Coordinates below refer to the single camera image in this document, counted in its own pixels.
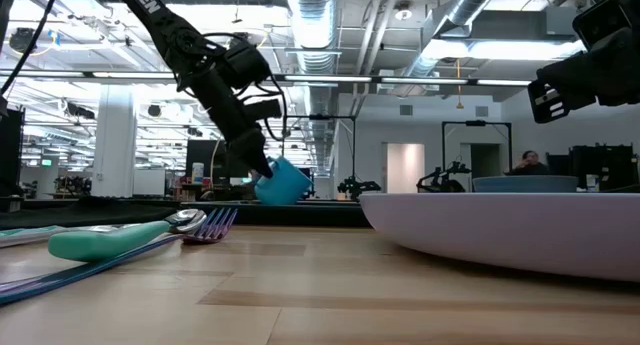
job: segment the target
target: teal handle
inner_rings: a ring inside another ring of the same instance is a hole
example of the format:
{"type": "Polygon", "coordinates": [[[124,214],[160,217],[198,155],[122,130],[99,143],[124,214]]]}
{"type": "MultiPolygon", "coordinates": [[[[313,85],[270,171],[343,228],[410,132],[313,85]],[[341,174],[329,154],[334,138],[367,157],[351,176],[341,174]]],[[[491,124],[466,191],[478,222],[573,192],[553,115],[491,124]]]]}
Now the teal handle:
{"type": "Polygon", "coordinates": [[[49,239],[49,253],[67,260],[94,262],[142,246],[169,230],[166,221],[152,221],[108,233],[72,231],[49,239]]]}

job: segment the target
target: white column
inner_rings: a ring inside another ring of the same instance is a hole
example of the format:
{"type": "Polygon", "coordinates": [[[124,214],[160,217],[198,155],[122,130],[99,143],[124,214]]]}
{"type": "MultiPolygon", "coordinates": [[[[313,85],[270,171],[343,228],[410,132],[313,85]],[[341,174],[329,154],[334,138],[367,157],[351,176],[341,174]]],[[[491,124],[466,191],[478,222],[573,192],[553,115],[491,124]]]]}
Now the white column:
{"type": "Polygon", "coordinates": [[[49,194],[53,194],[56,192],[56,185],[54,181],[58,178],[58,161],[60,160],[60,158],[57,156],[43,156],[42,162],[46,163],[46,160],[50,160],[51,165],[41,165],[38,168],[38,190],[36,191],[37,199],[52,199],[53,196],[49,194]]]}
{"type": "Polygon", "coordinates": [[[133,86],[102,85],[93,164],[94,196],[131,197],[138,109],[133,86]]]}

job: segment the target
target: blue cup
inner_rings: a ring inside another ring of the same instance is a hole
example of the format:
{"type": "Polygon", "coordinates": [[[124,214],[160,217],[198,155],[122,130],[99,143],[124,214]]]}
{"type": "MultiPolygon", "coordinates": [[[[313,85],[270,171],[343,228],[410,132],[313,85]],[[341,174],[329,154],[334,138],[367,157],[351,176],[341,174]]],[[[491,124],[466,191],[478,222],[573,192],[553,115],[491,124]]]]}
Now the blue cup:
{"type": "Polygon", "coordinates": [[[293,205],[311,186],[312,182],[289,160],[280,156],[269,158],[273,176],[261,177],[255,186],[256,196],[266,205],[293,205]]]}

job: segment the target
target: fork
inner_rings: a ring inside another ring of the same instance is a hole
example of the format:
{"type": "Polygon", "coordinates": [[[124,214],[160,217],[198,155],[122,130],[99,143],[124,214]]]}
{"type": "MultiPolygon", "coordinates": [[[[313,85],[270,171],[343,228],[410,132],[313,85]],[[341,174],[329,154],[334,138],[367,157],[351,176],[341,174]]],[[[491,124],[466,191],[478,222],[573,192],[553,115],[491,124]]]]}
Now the fork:
{"type": "Polygon", "coordinates": [[[182,239],[185,244],[217,243],[229,233],[231,225],[238,214],[238,209],[232,210],[231,208],[227,208],[218,210],[219,209],[214,209],[209,216],[204,219],[204,222],[191,234],[169,235],[110,259],[80,265],[47,275],[0,283],[0,306],[72,284],[176,240],[182,239]]]}

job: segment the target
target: ceiling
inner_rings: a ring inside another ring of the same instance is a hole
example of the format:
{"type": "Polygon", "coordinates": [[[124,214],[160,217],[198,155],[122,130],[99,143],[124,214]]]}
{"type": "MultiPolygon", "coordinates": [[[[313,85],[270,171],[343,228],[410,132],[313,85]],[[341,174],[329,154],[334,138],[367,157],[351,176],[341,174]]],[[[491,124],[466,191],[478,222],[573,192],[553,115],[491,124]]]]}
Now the ceiling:
{"type": "MultiPolygon", "coordinates": [[[[401,73],[422,51],[421,32],[428,9],[445,4],[448,0],[408,0],[412,16],[398,20],[391,16],[384,36],[381,50],[373,63],[373,73],[392,71],[401,73]]],[[[527,11],[539,12],[554,0],[492,0],[485,11],[527,11]]],[[[568,0],[564,6],[573,6],[585,0],[568,0]]],[[[15,0],[10,13],[7,37],[0,56],[0,68],[11,69],[20,57],[8,42],[18,28],[35,28],[39,21],[45,0],[15,0]]],[[[364,25],[370,16],[371,0],[339,0],[339,43],[338,74],[352,75],[360,46],[363,42],[364,25]]],[[[288,9],[278,6],[243,5],[187,5],[170,4],[169,7],[188,20],[201,32],[246,32],[249,41],[258,45],[263,57],[268,61],[273,73],[296,74],[300,72],[296,53],[304,50],[296,47],[291,18],[288,9]]],[[[486,79],[531,80],[536,69],[549,63],[549,60],[501,60],[463,57],[443,59],[435,69],[441,77],[474,77],[486,79]]],[[[83,70],[83,71],[169,71],[157,54],[153,42],[138,19],[122,3],[101,4],[97,0],[57,0],[52,15],[49,16],[45,30],[38,41],[38,49],[31,54],[25,70],[83,70]]],[[[202,133],[202,138],[218,138],[220,134],[212,126],[201,106],[184,93],[175,91],[174,85],[134,84],[136,101],[140,105],[137,163],[139,167],[165,166],[170,169],[184,168],[186,141],[193,136],[182,128],[167,128],[171,123],[189,124],[202,133]],[[160,117],[152,117],[147,109],[150,105],[162,108],[160,117]]],[[[20,78],[11,89],[9,101],[12,107],[26,109],[28,126],[25,131],[25,153],[30,156],[25,162],[36,160],[37,155],[63,154],[63,166],[82,169],[91,166],[93,143],[95,142],[95,121],[71,118],[64,114],[68,103],[82,106],[99,116],[101,84],[80,81],[37,81],[20,78]],[[81,143],[74,141],[78,137],[81,143]]],[[[395,110],[385,106],[403,102],[394,96],[377,94],[372,87],[363,104],[363,120],[382,121],[392,119],[395,110]]],[[[339,91],[351,93],[351,86],[341,85],[339,91]]],[[[440,104],[438,114],[447,117],[447,112],[455,110],[458,101],[448,101],[459,93],[457,86],[441,86],[428,92],[427,96],[411,99],[409,102],[420,106],[422,103],[440,104]]],[[[499,104],[519,89],[501,87],[464,87],[464,95],[480,103],[499,104]]],[[[306,115],[305,87],[288,86],[285,88],[290,114],[306,115]]],[[[341,94],[341,101],[347,94],[341,94]]],[[[274,128],[280,120],[273,120],[274,128]]],[[[300,166],[315,166],[314,146],[309,134],[308,121],[295,123],[289,119],[289,126],[295,126],[285,148],[287,157],[300,166]]],[[[326,127],[326,138],[332,138],[332,127],[326,127]]],[[[266,152],[270,155],[280,153],[281,143],[269,141],[266,152]]],[[[328,169],[317,169],[326,174],[328,169]]]]}

